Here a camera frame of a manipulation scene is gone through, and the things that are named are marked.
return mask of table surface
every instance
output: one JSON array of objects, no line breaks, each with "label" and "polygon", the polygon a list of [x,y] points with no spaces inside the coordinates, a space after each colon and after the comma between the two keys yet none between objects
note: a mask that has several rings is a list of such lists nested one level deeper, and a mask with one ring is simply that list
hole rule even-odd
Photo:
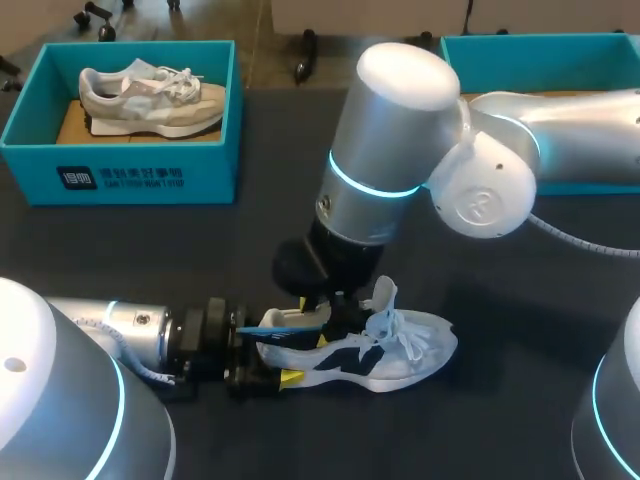
[{"label": "table surface", "polygon": [[[0,97],[3,125],[15,96]],[[271,282],[271,257],[309,226],[343,99],[247,92],[233,206],[29,208],[0,165],[0,275],[42,295],[294,306]],[[168,406],[176,479],[577,478],[573,411],[640,294],[640,263],[573,249],[532,225],[463,238],[426,191],[419,197],[379,272],[398,283],[400,307],[453,322],[454,359],[390,394],[333,384],[238,404],[222,384],[204,385],[197,402]],[[535,212],[638,248],[629,220],[639,208],[633,196],[565,197],[540,198]]]}]

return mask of teal box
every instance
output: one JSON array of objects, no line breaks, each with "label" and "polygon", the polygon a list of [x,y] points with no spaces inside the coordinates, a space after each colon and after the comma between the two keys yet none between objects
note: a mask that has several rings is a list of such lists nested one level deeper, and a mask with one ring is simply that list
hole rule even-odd
[{"label": "teal box", "polygon": [[[438,54],[462,93],[609,91],[640,86],[637,40],[624,33],[444,37]],[[640,193],[639,187],[539,185],[539,194]]]},{"label": "teal box", "polygon": [[[224,85],[220,140],[56,145],[69,103],[78,98],[80,71],[117,72],[136,58],[190,68],[203,82]],[[31,205],[228,204],[235,196],[241,121],[234,42],[48,44],[9,117],[0,150]],[[128,178],[130,171],[139,174]],[[63,182],[65,174],[81,178],[81,188]]]}]

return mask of white sneaker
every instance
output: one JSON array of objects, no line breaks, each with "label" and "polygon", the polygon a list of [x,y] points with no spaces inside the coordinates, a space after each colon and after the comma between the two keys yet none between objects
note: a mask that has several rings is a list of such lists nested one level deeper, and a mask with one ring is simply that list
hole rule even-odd
[{"label": "white sneaker", "polygon": [[270,335],[271,340],[295,335],[302,336],[304,342],[315,329],[319,346],[301,349],[257,343],[258,352],[268,366],[303,371],[304,378],[295,385],[297,388],[332,380],[354,382],[373,392],[413,385],[442,368],[453,355],[458,340],[451,332],[451,324],[443,318],[395,310],[397,291],[389,277],[380,277],[373,298],[364,302],[366,308],[375,312],[367,320],[366,329],[326,344],[320,332],[330,316],[326,306],[311,314],[271,309],[260,322],[262,335],[271,330],[276,332]]},{"label": "white sneaker", "polygon": [[215,125],[224,113],[226,90],[181,72],[134,61],[117,73],[85,68],[80,100],[91,117],[93,135],[156,133],[166,138],[195,135]]}]

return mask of shoe sole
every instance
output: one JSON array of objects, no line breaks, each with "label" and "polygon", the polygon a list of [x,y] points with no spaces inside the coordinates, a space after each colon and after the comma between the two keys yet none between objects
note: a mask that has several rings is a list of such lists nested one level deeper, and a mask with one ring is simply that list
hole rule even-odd
[{"label": "shoe sole", "polygon": [[132,135],[135,133],[153,133],[169,139],[192,137],[203,130],[212,127],[222,119],[222,114],[186,127],[167,127],[142,120],[104,120],[91,117],[91,135],[111,137],[117,135]]},{"label": "shoe sole", "polygon": [[337,370],[329,371],[317,371],[307,370],[304,372],[304,379],[295,385],[291,385],[287,388],[310,388],[322,385],[323,383],[333,382],[336,380],[343,380],[346,382],[355,383],[361,387],[374,393],[387,393],[394,390],[400,390],[407,388],[414,383],[418,383],[421,380],[433,375],[444,366],[441,365],[436,370],[429,371],[428,373],[421,373],[420,375],[413,375],[411,377],[395,379],[395,380],[379,380],[375,378],[367,378],[354,373],[339,372]]}]

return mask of robot logo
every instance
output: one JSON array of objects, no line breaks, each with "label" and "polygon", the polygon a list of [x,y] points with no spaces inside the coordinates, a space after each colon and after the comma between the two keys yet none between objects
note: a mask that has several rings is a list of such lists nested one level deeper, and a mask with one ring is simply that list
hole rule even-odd
[{"label": "robot logo", "polygon": [[458,197],[456,212],[472,225],[491,225],[501,216],[502,201],[491,189],[471,188]]}]

